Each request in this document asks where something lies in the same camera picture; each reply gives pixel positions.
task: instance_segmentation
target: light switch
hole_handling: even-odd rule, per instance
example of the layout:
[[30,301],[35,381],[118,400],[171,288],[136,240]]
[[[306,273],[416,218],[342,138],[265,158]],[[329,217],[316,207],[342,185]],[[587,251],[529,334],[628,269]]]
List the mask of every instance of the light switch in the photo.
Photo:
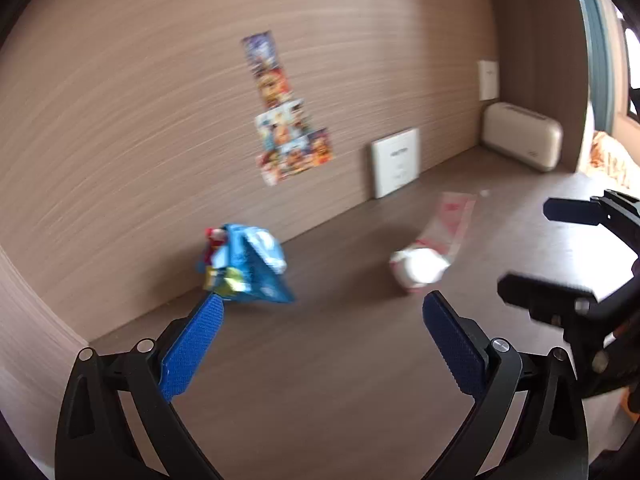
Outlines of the light switch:
[[478,61],[480,100],[497,99],[500,95],[498,84],[498,62]]
[[413,128],[372,143],[376,198],[383,197],[418,178],[419,141],[418,129]]

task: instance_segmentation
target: wood grain wall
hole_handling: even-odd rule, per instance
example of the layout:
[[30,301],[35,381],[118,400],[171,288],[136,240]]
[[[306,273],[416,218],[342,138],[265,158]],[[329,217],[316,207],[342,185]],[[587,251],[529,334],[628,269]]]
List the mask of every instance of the wood grain wall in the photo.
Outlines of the wood grain wall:
[[[240,39],[271,29],[337,158],[274,188]],[[0,244],[88,339],[200,282],[203,230],[294,237],[369,197],[366,147],[422,170],[478,142],[490,0],[33,0],[0,52]]]
[[492,0],[500,99],[562,124],[561,163],[576,171],[589,99],[587,40],[579,0]]
[[66,381],[86,346],[34,293],[0,247],[0,411],[22,447],[53,466]]

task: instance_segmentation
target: white rectangular device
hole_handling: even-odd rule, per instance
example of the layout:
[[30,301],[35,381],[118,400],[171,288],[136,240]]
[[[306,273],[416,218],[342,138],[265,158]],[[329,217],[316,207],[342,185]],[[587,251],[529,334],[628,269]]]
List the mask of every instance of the white rectangular device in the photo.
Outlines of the white rectangular device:
[[376,198],[381,198],[418,178],[420,138],[412,128],[371,144]]
[[537,170],[551,171],[560,159],[562,126],[526,108],[495,103],[484,112],[482,142]]

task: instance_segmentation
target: teal curtain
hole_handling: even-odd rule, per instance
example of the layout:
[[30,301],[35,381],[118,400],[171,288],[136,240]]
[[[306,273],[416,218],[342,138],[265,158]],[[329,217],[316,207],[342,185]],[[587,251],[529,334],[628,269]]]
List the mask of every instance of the teal curtain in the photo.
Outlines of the teal curtain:
[[611,48],[599,0],[580,0],[587,35],[589,85],[596,130],[611,134],[614,82]]

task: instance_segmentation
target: red and white plastic wrapper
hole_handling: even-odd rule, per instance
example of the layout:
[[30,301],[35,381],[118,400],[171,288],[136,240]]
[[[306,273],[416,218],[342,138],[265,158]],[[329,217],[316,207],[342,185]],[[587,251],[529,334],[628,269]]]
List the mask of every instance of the red and white plastic wrapper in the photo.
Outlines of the red and white plastic wrapper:
[[436,215],[418,238],[389,260],[398,283],[410,292],[440,280],[456,259],[471,220],[476,196],[444,192]]

